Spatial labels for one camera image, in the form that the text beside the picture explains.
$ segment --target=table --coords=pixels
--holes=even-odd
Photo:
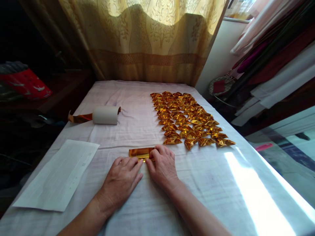
[[[164,140],[150,97],[152,92],[187,92],[236,142],[231,147],[169,145],[176,154],[179,178],[233,235],[314,235],[315,210],[192,87],[183,84],[100,81],[75,115],[95,106],[121,106],[117,125],[68,123],[22,191],[67,139],[100,144],[65,212],[10,207],[0,220],[1,235],[56,235],[92,199],[118,156],[131,148],[152,147]],[[100,235],[189,235],[176,209],[151,180],[143,178],[106,223]]]

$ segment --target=white paper sheet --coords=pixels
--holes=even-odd
[[[65,211],[98,147],[99,144],[66,140],[13,206]]]

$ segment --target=white paper roll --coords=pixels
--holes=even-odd
[[[117,124],[119,107],[103,106],[95,107],[92,118],[95,124]]]

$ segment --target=person's right hand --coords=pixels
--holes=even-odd
[[[146,159],[152,179],[164,190],[173,189],[179,181],[175,168],[175,154],[164,145],[156,145]]]

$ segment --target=patterned curtain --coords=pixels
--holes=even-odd
[[[227,7],[226,0],[20,3],[69,67],[90,63],[100,80],[191,86],[200,76]]]

